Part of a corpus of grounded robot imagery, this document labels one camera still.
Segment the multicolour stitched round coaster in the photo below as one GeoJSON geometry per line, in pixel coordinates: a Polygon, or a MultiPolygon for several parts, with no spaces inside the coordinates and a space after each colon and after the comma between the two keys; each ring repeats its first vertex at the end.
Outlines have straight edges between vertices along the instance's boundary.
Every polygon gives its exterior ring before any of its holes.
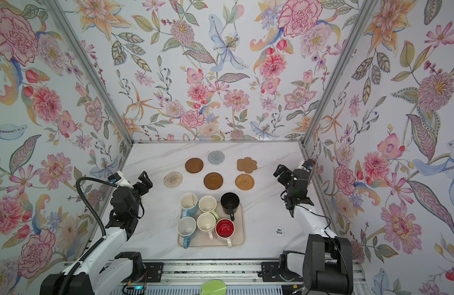
{"type": "Polygon", "coordinates": [[[182,184],[183,176],[179,172],[169,172],[163,179],[167,188],[176,188],[182,184]]]}

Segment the flower-shaped cork coaster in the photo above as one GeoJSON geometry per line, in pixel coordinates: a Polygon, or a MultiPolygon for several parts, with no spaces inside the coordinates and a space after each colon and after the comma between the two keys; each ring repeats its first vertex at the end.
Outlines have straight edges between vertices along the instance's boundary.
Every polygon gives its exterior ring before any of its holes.
{"type": "Polygon", "coordinates": [[[257,161],[253,160],[251,157],[245,157],[237,160],[237,170],[240,172],[252,173],[257,169],[257,161]]]}

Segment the round woven rattan coaster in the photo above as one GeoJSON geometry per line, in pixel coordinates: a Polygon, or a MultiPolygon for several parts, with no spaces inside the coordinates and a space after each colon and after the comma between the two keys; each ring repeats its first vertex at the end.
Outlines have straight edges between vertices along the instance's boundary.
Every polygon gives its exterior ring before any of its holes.
{"type": "Polygon", "coordinates": [[[255,185],[255,180],[248,174],[241,174],[235,179],[235,185],[242,191],[249,191],[255,185]]]}

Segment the round wooden coaster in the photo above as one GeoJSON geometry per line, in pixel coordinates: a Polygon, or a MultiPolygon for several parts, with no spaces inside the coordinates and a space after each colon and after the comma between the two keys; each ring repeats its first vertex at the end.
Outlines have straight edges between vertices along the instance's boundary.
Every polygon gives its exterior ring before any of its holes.
{"type": "Polygon", "coordinates": [[[204,162],[200,158],[191,158],[186,161],[185,169],[187,172],[195,174],[204,168],[204,162]]]}

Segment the grey-blue woven round coaster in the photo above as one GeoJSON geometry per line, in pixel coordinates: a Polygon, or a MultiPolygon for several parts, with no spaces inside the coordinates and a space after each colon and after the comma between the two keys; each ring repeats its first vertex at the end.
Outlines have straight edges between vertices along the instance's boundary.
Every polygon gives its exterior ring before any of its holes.
{"type": "Polygon", "coordinates": [[[220,165],[225,161],[225,155],[222,151],[212,151],[209,153],[207,159],[213,165],[220,165]]]}

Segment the ridged brown wooden coaster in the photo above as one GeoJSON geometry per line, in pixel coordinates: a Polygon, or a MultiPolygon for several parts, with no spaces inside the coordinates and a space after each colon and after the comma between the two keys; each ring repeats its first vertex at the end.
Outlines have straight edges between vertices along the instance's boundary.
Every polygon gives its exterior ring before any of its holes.
{"type": "Polygon", "coordinates": [[[212,172],[208,173],[204,177],[204,185],[209,190],[217,190],[220,189],[223,185],[223,177],[221,174],[212,172]]]}

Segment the red and white mug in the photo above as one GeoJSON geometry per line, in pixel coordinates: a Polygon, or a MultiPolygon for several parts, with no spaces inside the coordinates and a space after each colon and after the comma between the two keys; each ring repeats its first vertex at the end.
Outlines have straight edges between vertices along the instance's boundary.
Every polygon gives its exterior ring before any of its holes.
{"type": "Polygon", "coordinates": [[[219,220],[215,226],[215,233],[219,241],[226,244],[228,248],[233,247],[235,225],[234,222],[232,222],[232,220],[230,219],[219,220]]]}

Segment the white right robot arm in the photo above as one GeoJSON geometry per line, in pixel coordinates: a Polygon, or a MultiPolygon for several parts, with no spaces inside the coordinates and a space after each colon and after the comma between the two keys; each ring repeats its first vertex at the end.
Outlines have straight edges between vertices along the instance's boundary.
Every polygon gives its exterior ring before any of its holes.
{"type": "Polygon", "coordinates": [[[285,250],[279,258],[279,276],[285,281],[302,278],[307,291],[351,295],[354,290],[351,242],[331,229],[331,219],[315,211],[308,186],[315,162],[304,161],[291,170],[280,164],[273,173],[284,186],[281,199],[291,217],[308,234],[304,252],[285,250]]]}

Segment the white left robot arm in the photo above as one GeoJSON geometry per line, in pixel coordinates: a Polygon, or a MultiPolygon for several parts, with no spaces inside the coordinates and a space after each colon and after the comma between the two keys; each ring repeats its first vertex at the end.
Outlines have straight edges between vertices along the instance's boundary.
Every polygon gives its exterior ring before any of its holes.
{"type": "Polygon", "coordinates": [[[41,284],[40,294],[107,295],[120,283],[133,283],[146,276],[147,268],[141,253],[121,251],[121,247],[132,237],[145,214],[142,196],[153,187],[147,172],[142,172],[135,184],[118,171],[107,181],[81,177],[75,185],[78,195],[97,221],[102,236],[67,269],[47,276],[41,284]],[[114,188],[107,224],[103,224],[82,190],[82,183],[87,181],[114,188]]]}

